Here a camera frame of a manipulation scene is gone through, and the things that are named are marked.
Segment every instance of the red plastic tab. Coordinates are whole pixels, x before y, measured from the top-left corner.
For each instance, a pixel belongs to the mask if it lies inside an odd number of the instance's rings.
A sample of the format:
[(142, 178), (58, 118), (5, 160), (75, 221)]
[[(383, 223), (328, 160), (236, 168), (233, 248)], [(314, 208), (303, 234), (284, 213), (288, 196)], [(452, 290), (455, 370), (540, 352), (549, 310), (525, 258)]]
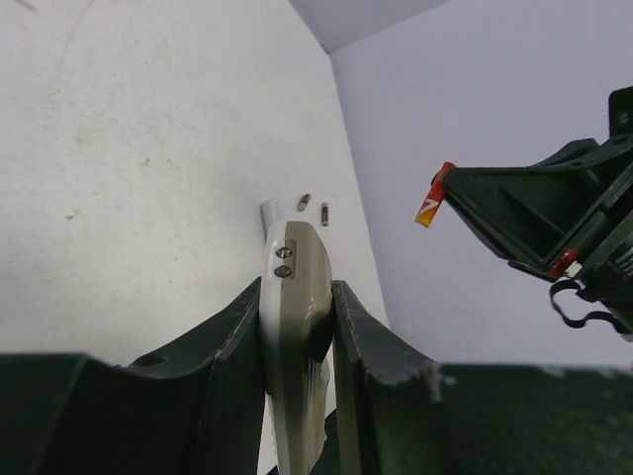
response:
[(550, 269), (550, 275), (552, 277), (562, 277), (567, 268), (572, 265), (578, 259), (578, 253), (574, 249), (569, 249), (558, 259), (558, 262)]
[(433, 221), (433, 218), (435, 218), (439, 205), (441, 205), (444, 198), (446, 198), (446, 190), (444, 190), (442, 180), (453, 168), (455, 168), (455, 164), (447, 161), (444, 163), (444, 166), (442, 166), (439, 173), (437, 173), (433, 183), (431, 184), (431, 189), (428, 192), (428, 195), (426, 195), (424, 203), (422, 203), (422, 207), (417, 212), (417, 216), (415, 217), (416, 223), (420, 223), (427, 228), (431, 226), (431, 222)]

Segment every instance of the small metal bolt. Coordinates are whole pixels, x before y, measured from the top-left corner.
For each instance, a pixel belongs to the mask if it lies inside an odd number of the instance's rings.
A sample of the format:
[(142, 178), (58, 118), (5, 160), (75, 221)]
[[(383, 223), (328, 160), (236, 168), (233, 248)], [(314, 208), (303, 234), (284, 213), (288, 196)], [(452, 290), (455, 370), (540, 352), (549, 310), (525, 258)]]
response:
[(282, 259), (287, 259), (292, 256), (293, 256), (293, 250), (290, 249), (289, 247), (281, 247), (277, 249), (277, 257), (280, 257)]
[(280, 265), (275, 269), (275, 275), (277, 277), (281, 277), (282, 279), (286, 279), (293, 275), (293, 269), (291, 269), (288, 265)]
[(329, 226), (329, 203), (320, 205), (320, 225)]
[(311, 199), (312, 195), (310, 193), (302, 196), (299, 204), (297, 205), (297, 211), (304, 211)]

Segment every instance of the white backdrop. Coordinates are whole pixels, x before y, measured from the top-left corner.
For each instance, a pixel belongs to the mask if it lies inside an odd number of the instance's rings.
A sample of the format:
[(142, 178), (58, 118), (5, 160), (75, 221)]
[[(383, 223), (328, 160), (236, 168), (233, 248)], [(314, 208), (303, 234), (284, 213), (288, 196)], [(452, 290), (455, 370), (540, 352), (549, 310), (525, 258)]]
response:
[[(567, 329), (445, 205), (413, 222), (444, 161), (529, 165), (607, 138), (633, 85), (633, 3), (453, 0), (331, 55), (392, 329), (441, 361), (613, 363), (608, 324)], [(572, 315), (587, 310), (572, 295)]]
[(385, 321), (331, 66), (286, 0), (6, 2), (0, 182), (0, 352), (130, 363), (258, 276), (259, 204), (307, 192)]

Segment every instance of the scuff mark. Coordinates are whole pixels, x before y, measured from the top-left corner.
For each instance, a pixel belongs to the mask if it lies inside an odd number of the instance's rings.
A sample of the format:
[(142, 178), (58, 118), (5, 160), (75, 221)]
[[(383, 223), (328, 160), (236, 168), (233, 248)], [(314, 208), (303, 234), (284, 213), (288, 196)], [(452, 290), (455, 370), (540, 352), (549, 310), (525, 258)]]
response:
[(88, 13), (88, 10), (90, 10), (90, 7), (92, 7), (92, 5), (96, 1), (97, 0), (90, 0), (88, 3), (86, 3), (86, 6), (83, 7), (83, 9), (81, 10), (81, 13), (79, 13), (79, 16), (75, 20), (75, 23), (73, 23), (72, 27), (70, 27), (70, 31), (68, 32), (68, 38), (66, 39), (66, 43), (64, 43), (64, 45), (63, 45), (63, 50), (61, 52), (61, 56), (59, 57), (59, 61), (57, 62), (57, 77), (59, 76), (59, 74), (61, 72), (61, 67), (63, 66), (63, 61), (66, 59), (66, 53), (68, 52), (68, 47), (70, 46), (70, 43), (75, 38), (75, 33), (77, 31), (77, 28), (79, 27), (79, 25), (83, 21), (84, 17)]
[(20, 5), (21, 7), (26, 8), (27, 10), (29, 10), (31, 13), (38, 13), (38, 9), (33, 6), (31, 3), (27, 2), (27, 0), (13, 0), (14, 2), (16, 2), (18, 5)]
[(606, 379), (615, 378), (615, 376), (617, 376), (617, 373), (619, 372), (617, 369), (613, 368), (595, 368), (593, 371)]
[(178, 124), (179, 126), (184, 127), (185, 129), (188, 129), (192, 132), (197, 132), (196, 128), (194, 126), (192, 126), (191, 124), (187, 124), (186, 122), (180, 121), (178, 119), (176, 119), (175, 117), (173, 117), (171, 114), (163, 112), (163, 111), (159, 111), (157, 109), (153, 109), (154, 114), (161, 116), (165, 119), (167, 119), (169, 122), (172, 122), (174, 124)]
[(133, 238), (134, 236), (138, 236), (145, 228), (147, 228), (148, 226), (152, 225), (154, 223), (154, 221), (155, 220), (148, 221), (147, 223), (142, 225), (140, 228), (138, 228), (138, 230), (136, 230), (134, 233), (132, 233), (130, 235), (130, 238)]
[(55, 89), (52, 92), (49, 92), (48, 94), (46, 94), (41, 100), (43, 102), (47, 101), (48, 99), (51, 99), (53, 97), (55, 97), (57, 94), (59, 94), (61, 92), (61, 89)]
[(106, 106), (106, 108), (101, 111), (99, 114), (97, 114), (95, 116), (95, 120), (101, 119), (103, 116), (105, 116), (108, 112), (110, 112), (110, 110), (115, 107), (115, 103), (111, 102), (110, 104), (108, 104), (108, 106)]
[(72, 215), (66, 216), (67, 221), (71, 221), (79, 215), (79, 210), (74, 210)]
[(429, 362), (422, 369), (432, 403), (442, 402), (442, 384), (447, 386), (455, 386), (457, 384), (457, 379), (442, 374), (441, 368), (442, 366), (439, 363)]
[(564, 378), (566, 376), (565, 368), (560, 366), (539, 366), (539, 369), (543, 371), (545, 374), (549, 374), (550, 376), (554, 376), (557, 378)]

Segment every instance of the orange label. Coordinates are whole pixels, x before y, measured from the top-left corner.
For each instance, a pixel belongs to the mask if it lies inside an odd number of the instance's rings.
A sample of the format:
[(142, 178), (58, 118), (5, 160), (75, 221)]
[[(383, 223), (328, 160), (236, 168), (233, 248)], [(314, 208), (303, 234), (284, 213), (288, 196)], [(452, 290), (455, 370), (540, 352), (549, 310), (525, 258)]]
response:
[(431, 222), (433, 221), (433, 218), (435, 218), (439, 205), (441, 205), (444, 198), (446, 198), (446, 190), (444, 190), (442, 180), (453, 168), (455, 168), (454, 163), (451, 163), (450, 161), (444, 163), (444, 166), (442, 166), (442, 169), (433, 180), (431, 189), (428, 192), (428, 195), (426, 195), (426, 199), (424, 200), (424, 203), (422, 203), (422, 207), (417, 212), (417, 216), (415, 217), (416, 223), (420, 223), (427, 228), (431, 226)]

